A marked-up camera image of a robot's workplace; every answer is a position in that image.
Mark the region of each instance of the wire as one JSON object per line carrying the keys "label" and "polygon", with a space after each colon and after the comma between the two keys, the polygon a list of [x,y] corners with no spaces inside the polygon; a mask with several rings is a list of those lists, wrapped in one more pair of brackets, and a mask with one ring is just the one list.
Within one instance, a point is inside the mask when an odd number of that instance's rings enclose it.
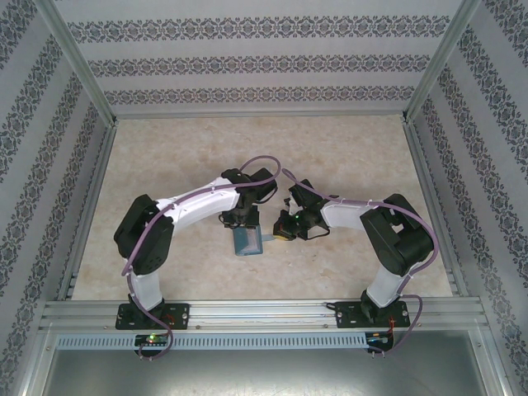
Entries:
{"label": "wire", "polygon": [[271,193],[270,196],[268,196],[265,200],[258,200],[257,202],[255,202],[257,205],[262,205],[262,204],[265,204],[266,202],[268,202],[271,198],[273,198],[273,196],[278,192],[279,190],[279,187],[275,187],[273,189],[273,192]]}
{"label": "wire", "polygon": [[224,225],[224,227],[226,227],[228,229],[237,229],[238,227],[240,227],[240,223],[235,223],[235,224],[226,223],[224,221],[224,217],[223,217],[223,215],[221,213],[218,215],[218,220],[220,220],[220,223],[222,223]]}
{"label": "wire", "polygon": [[132,299],[132,301],[134,301],[134,303],[139,308],[139,310],[141,312],[143,312],[147,316],[147,318],[151,319],[152,321],[154,321],[155,323],[159,324],[161,327],[166,329],[168,337],[169,337],[169,342],[167,342],[167,345],[165,346],[165,349],[160,351],[156,356],[144,356],[141,353],[141,351],[143,350],[143,347],[145,345],[141,345],[139,347],[139,350],[138,350],[139,359],[144,359],[145,357],[149,361],[153,361],[155,359],[159,359],[160,357],[165,355],[171,349],[172,344],[174,343],[174,333],[172,332],[171,327],[169,325],[167,325],[165,322],[163,322],[163,321],[159,320],[158,318],[156,318],[155,316],[153,316],[141,304],[139,299],[136,297],[136,294],[135,294],[135,291],[134,291],[134,285],[132,284],[132,279],[131,279],[132,278],[131,277],[131,273],[132,273],[132,270],[133,270],[132,263],[134,262],[135,258],[137,257],[138,252],[139,252],[141,246],[143,245],[144,240],[147,238],[147,235],[149,234],[149,232],[152,229],[152,227],[154,226],[154,224],[165,213],[167,213],[169,210],[174,209],[174,207],[176,205],[180,205],[181,203],[185,202],[186,200],[189,200],[190,198],[194,198],[195,196],[198,196],[200,194],[204,194],[206,192],[214,192],[216,190],[227,190],[229,188],[235,188],[235,187],[239,188],[239,187],[261,186],[262,184],[267,184],[267,183],[273,182],[275,179],[277,179],[278,176],[281,174],[281,169],[282,169],[281,162],[277,158],[275,158],[275,157],[273,157],[271,155],[259,155],[257,157],[251,158],[249,161],[247,161],[246,163],[244,163],[242,165],[240,170],[243,170],[247,165],[257,161],[258,159],[270,159],[271,161],[274,161],[276,163],[276,165],[277,165],[277,170],[276,170],[275,174],[273,176],[271,176],[271,177],[268,177],[267,179],[260,180],[260,181],[252,181],[250,183],[239,183],[239,184],[230,183],[230,184],[224,184],[222,186],[212,186],[212,187],[201,188],[201,189],[199,189],[197,191],[193,191],[193,192],[187,194],[186,196],[182,196],[182,197],[178,198],[177,200],[175,200],[174,202],[172,202],[171,204],[169,204],[166,207],[164,207],[163,209],[161,209],[154,217],[152,217],[152,219],[147,223],[147,226],[144,228],[143,232],[139,236],[138,242],[135,244],[134,249],[132,250],[132,253],[130,254],[128,260],[126,261],[125,267],[123,268],[123,271],[121,272],[121,276],[126,276],[126,283],[129,286],[130,298]]}
{"label": "wire", "polygon": [[321,238],[321,237],[326,237],[327,235],[330,235],[330,229],[329,229],[326,233],[321,233],[321,234],[319,234],[319,235],[315,235],[314,237],[312,237],[312,238],[307,238],[306,240],[307,240],[307,241],[311,241],[312,239]]}
{"label": "wire", "polygon": [[324,198],[325,200],[331,200],[333,202],[339,202],[339,203],[343,203],[343,204],[348,204],[348,205],[360,205],[360,206],[382,206],[384,208],[388,208],[388,209],[392,209],[392,210],[397,210],[398,212],[410,217],[411,219],[415,219],[426,231],[427,233],[429,234],[429,236],[431,237],[431,240],[432,240],[432,244],[433,244],[433,251],[432,251],[432,255],[429,257],[429,259],[424,263],[422,264],[421,266],[418,266],[414,269],[412,269],[411,271],[409,271],[409,273],[407,274],[407,276],[405,277],[405,279],[403,280],[402,284],[398,287],[398,290],[396,290],[396,293],[398,295],[400,295],[402,293],[402,290],[403,288],[407,285],[407,283],[409,282],[409,280],[413,277],[414,274],[416,274],[417,272],[421,271],[421,270],[425,270],[428,266],[430,266],[436,259],[436,256],[438,256],[438,252],[439,252],[439,245],[438,245],[438,238],[436,237],[436,234],[435,232],[433,231],[432,227],[427,224],[420,216],[418,216],[417,214],[414,214],[413,212],[409,211],[409,210],[406,210],[404,208],[400,208],[399,206],[396,206],[396,205],[391,205],[391,204],[387,204],[383,201],[374,201],[374,200],[345,200],[345,199],[340,199],[340,198],[336,198],[335,196],[329,196],[327,194],[324,194],[322,192],[319,192],[317,190],[314,190],[313,188],[309,187],[309,186],[306,186],[305,184],[301,183],[299,180],[297,180],[294,176],[294,174],[284,168],[282,169],[282,173],[284,173],[286,175],[286,177],[288,177],[292,182],[294,182],[295,184],[303,187],[304,189],[308,190],[308,191],[311,191],[313,192],[314,194],[317,194],[318,196],[321,196],[322,198]]}
{"label": "wire", "polygon": [[389,353],[393,353],[394,351],[398,350],[403,345],[403,343],[408,339],[408,337],[411,335],[411,332],[413,331],[413,329],[416,327],[418,323],[418,319],[422,315],[422,310],[423,310],[422,297],[420,297],[419,295],[402,295],[402,297],[404,299],[417,299],[418,300],[418,311],[416,312],[416,316],[414,317],[414,320],[412,321],[411,325],[409,326],[405,334],[403,334],[403,337],[398,341],[396,345],[394,345],[388,351],[384,352],[381,349],[377,348],[376,346],[369,346],[369,348],[374,350],[376,353],[381,353],[382,355],[388,355]]}

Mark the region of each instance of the damask pattern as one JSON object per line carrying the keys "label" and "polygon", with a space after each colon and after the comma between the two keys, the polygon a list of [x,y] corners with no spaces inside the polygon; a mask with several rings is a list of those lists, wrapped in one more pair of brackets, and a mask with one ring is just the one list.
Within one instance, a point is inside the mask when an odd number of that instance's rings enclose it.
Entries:
{"label": "damask pattern", "polygon": [[[451,194],[458,206],[460,220],[464,226],[471,250],[474,253],[477,267],[481,272],[482,284],[488,293],[493,312],[497,316],[497,324],[500,326],[500,332],[506,341],[505,347],[509,351],[511,363],[516,367],[516,374],[521,379],[522,390],[528,393],[528,351],[526,350],[526,342],[521,339],[522,331],[519,325],[516,324],[516,316],[512,313],[512,303],[508,299],[505,285],[502,283],[500,276],[497,275],[495,261],[489,253],[488,243],[479,226],[479,219],[475,214],[473,202],[469,198],[464,179],[456,164],[455,155],[447,140],[444,126],[430,97],[423,104],[422,112],[427,120],[428,132],[431,133],[436,151],[440,156]],[[425,155],[419,134],[418,139]]]}
{"label": "damask pattern", "polygon": [[26,134],[26,128],[35,115],[37,105],[40,104],[45,89],[48,87],[51,76],[53,76],[57,64],[59,64],[63,53],[50,35],[44,48],[39,53],[39,58],[31,68],[20,95],[16,97],[6,121],[2,124],[0,131],[0,183],[3,176],[9,170],[9,163],[18,151],[21,138]]}
{"label": "damask pattern", "polygon": [[12,222],[7,225],[2,246],[0,247],[0,297],[3,289],[9,282],[9,274],[17,262],[21,243],[26,238],[26,231],[33,219],[40,194],[44,190],[48,180],[51,167],[59,151],[68,123],[77,104],[83,86],[77,75],[73,75],[69,81],[64,94],[60,99],[55,115],[49,124],[48,131],[42,141],[39,152],[31,167],[30,175],[20,194],[20,200],[16,203],[15,213],[12,214]]}
{"label": "damask pattern", "polygon": [[12,0],[0,17],[0,70],[2,70],[14,49],[35,18],[36,7],[31,0]]}
{"label": "damask pattern", "polygon": [[501,177],[495,170],[484,139],[448,67],[445,67],[438,76],[438,83],[460,128],[460,135],[466,143],[469,156],[473,159],[483,189],[488,195],[490,207],[495,212],[495,220],[498,221],[498,227],[504,234],[504,241],[508,244],[508,251],[513,256],[513,263],[517,266],[519,276],[524,280],[523,285],[528,288],[528,237],[523,234],[524,229],[519,225],[519,217],[513,211],[510,197],[504,191]]}
{"label": "damask pattern", "polygon": [[104,146],[104,143],[106,142],[106,135],[108,134],[109,129],[111,129],[111,128],[112,128],[111,126],[106,128],[105,133],[102,136],[101,142],[99,143],[99,148],[97,149],[97,155],[96,155],[96,159],[94,161],[94,166],[93,166],[93,169],[92,169],[92,173],[90,174],[90,179],[88,180],[87,189],[86,189],[86,192],[84,193],[84,197],[82,198],[82,204],[81,204],[81,209],[79,210],[79,216],[78,216],[78,219],[77,219],[77,224],[75,224],[75,229],[73,230],[73,234],[72,234],[72,240],[69,243],[68,253],[66,253],[66,258],[64,259],[64,264],[63,264],[63,270],[62,270],[62,273],[60,274],[60,279],[59,279],[59,282],[57,284],[58,286],[57,286],[57,291],[55,292],[56,293],[55,294],[55,300],[59,299],[59,297],[60,297],[59,296],[60,288],[61,288],[61,286],[62,286],[62,284],[64,282],[64,276],[66,275],[66,268],[68,267],[70,257],[72,256],[73,245],[75,244],[75,240],[77,238],[77,232],[79,230],[79,226],[81,225],[81,220],[83,219],[84,206],[88,202],[88,199],[89,199],[89,196],[90,196],[90,191],[91,191],[93,177],[94,177],[94,175],[96,173],[97,164],[99,163],[99,157],[101,156],[102,148]]}
{"label": "damask pattern", "polygon": [[406,101],[414,87],[257,87],[106,91],[111,105],[259,101]]}
{"label": "damask pattern", "polygon": [[525,173],[525,180],[528,182],[526,121],[512,100],[512,96],[508,94],[506,86],[502,84],[502,79],[499,78],[491,59],[471,27],[468,27],[460,38],[459,49],[470,66],[481,93],[486,97],[489,110],[502,128],[502,133],[511,146],[511,152],[515,153],[515,160],[521,165],[521,171]]}
{"label": "damask pattern", "polygon": [[423,72],[428,55],[219,56],[90,61],[98,77],[220,73]]}
{"label": "damask pattern", "polygon": [[20,300],[20,308],[16,312],[16,322],[12,325],[12,331],[7,338],[7,347],[2,351],[3,357],[0,362],[0,394],[9,394],[9,388],[15,378],[21,358],[21,349],[26,344],[30,333],[30,326],[35,316],[37,301],[45,285],[48,268],[52,262],[54,250],[61,228],[63,227],[69,204],[72,201],[75,185],[83,165],[90,140],[93,135],[94,126],[97,122],[98,113],[93,104],[88,108],[87,115],[82,123],[81,130],[72,157],[69,159],[68,168],[64,174],[59,194],[51,210],[49,223],[45,228],[45,235],[35,257],[31,268],[31,274],[24,289],[24,297]]}
{"label": "damask pattern", "polygon": [[414,130],[417,132],[417,137],[418,137],[418,141],[420,142],[420,147],[422,148],[423,157],[426,161],[427,168],[429,169],[429,176],[431,177],[431,182],[432,182],[433,188],[435,189],[435,193],[436,193],[436,201],[438,202],[438,205],[440,206],[440,210],[444,218],[445,227],[447,228],[447,233],[449,234],[449,240],[451,242],[451,245],[453,246],[453,253],[456,256],[456,261],[459,264],[460,273],[462,274],[462,278],[464,280],[465,288],[468,291],[469,295],[473,295],[469,287],[467,276],[465,275],[465,270],[460,263],[459,249],[456,247],[455,237],[453,237],[453,232],[451,231],[451,227],[449,226],[449,221],[447,220],[447,213],[446,213],[446,210],[444,209],[444,204],[442,203],[442,200],[440,198],[440,192],[438,191],[438,186],[436,185],[435,176],[431,171],[431,164],[429,163],[429,159],[427,158],[427,155],[423,149],[423,144],[422,144],[421,136],[419,134],[419,129],[415,121],[413,121],[412,124],[414,126]]}
{"label": "damask pattern", "polygon": [[448,16],[283,16],[69,22],[75,40],[104,43],[290,37],[440,37]]}
{"label": "damask pattern", "polygon": [[528,68],[528,12],[519,0],[486,0],[486,7]]}

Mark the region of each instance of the metal bar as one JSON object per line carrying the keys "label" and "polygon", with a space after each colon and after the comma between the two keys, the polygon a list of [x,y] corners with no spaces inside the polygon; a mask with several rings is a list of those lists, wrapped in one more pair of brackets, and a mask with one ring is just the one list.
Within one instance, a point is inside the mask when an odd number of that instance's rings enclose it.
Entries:
{"label": "metal bar", "polygon": [[512,396],[491,330],[478,328],[468,334],[487,394]]}
{"label": "metal bar", "polygon": [[308,116],[391,116],[401,110],[318,110],[318,111],[179,111],[177,113],[117,114],[118,120],[145,120],[159,118],[219,118],[219,117],[308,117]]}
{"label": "metal bar", "polygon": [[78,269],[81,266],[81,261],[83,260],[88,234],[90,233],[90,227],[92,227],[93,215],[96,211],[97,201],[99,194],[101,193],[103,180],[105,178],[106,167],[108,166],[112,146],[114,145],[114,139],[116,138],[117,122],[113,123],[112,126],[108,126],[108,128],[111,129],[108,131],[105,137],[106,142],[104,143],[104,149],[99,159],[99,163],[97,164],[96,176],[92,182],[92,189],[90,190],[87,198],[87,208],[84,213],[82,213],[81,223],[79,225],[80,232],[78,233],[77,240],[73,246],[74,250],[71,260],[66,266],[63,283],[60,286],[59,299],[71,297],[73,290],[70,290],[70,286],[75,285],[75,283],[71,283],[70,279],[74,272],[78,272]]}
{"label": "metal bar", "polygon": [[21,386],[13,391],[19,396],[42,395],[50,373],[57,346],[57,336],[52,332],[37,334],[30,358],[24,370]]}
{"label": "metal bar", "polygon": [[81,80],[82,85],[87,90],[93,104],[105,121],[105,125],[110,125],[115,119],[110,103],[108,103],[103,91],[97,84],[88,62],[83,57],[72,33],[55,6],[54,0],[36,0],[35,5],[59,43],[73,71],[78,75],[79,80]]}
{"label": "metal bar", "polygon": [[435,193],[435,187],[432,183],[431,175],[427,170],[426,159],[420,145],[418,144],[417,133],[414,129],[413,123],[411,121],[403,122],[403,130],[405,131],[405,137],[407,138],[409,151],[411,152],[411,158],[414,162],[414,167],[416,168],[418,181],[422,188],[429,217],[431,218],[432,226],[438,237],[442,260],[444,265],[452,271],[459,294],[467,296],[469,295],[469,292],[464,282],[460,264],[456,258],[455,249],[449,238],[446,222],[444,221],[440,203],[438,202],[438,197]]}
{"label": "metal bar", "polygon": [[436,52],[433,55],[431,62],[427,66],[422,79],[418,83],[418,86],[405,109],[404,114],[406,114],[407,120],[414,119],[420,111],[420,107],[422,107],[422,104],[426,100],[436,78],[444,68],[447,59],[456,47],[457,41],[462,36],[462,32],[468,25],[469,20],[477,10],[479,4],[480,0],[463,0],[460,4],[459,9],[456,11],[455,16],[453,16],[453,20],[447,28],[444,37],[442,37],[440,45],[436,48]]}
{"label": "metal bar", "polygon": [[[369,332],[370,329],[338,329],[334,312],[326,308],[329,300],[286,301],[190,301],[191,332]],[[407,301],[411,318],[418,304]],[[40,321],[40,332],[95,333],[115,330],[120,302],[49,302]],[[470,330],[487,327],[488,320],[478,298],[425,298],[417,331]]]}

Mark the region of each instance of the bottom panel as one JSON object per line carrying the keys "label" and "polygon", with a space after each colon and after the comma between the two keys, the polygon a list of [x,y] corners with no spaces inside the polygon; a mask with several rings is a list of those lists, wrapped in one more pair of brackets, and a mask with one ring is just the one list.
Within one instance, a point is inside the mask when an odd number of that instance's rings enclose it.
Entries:
{"label": "bottom panel", "polygon": [[54,355],[46,395],[485,395],[467,332],[422,332],[398,353],[360,350],[132,351]]}

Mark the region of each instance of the beige floor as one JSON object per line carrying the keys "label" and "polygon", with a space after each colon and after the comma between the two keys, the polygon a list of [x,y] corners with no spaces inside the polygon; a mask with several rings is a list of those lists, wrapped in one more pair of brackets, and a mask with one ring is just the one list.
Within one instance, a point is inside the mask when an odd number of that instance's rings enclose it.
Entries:
{"label": "beige floor", "polygon": [[[136,196],[184,193],[264,153],[330,194],[368,200],[402,193],[429,221],[396,115],[121,121],[73,298],[126,299],[112,236]],[[291,186],[284,176],[278,182],[279,193],[261,207],[263,233],[271,233]],[[310,242],[275,240],[263,255],[236,257],[231,231],[212,216],[172,240],[160,271],[167,299],[326,299],[359,297],[379,265],[366,234],[353,229]],[[406,291],[451,295],[441,259]]]}

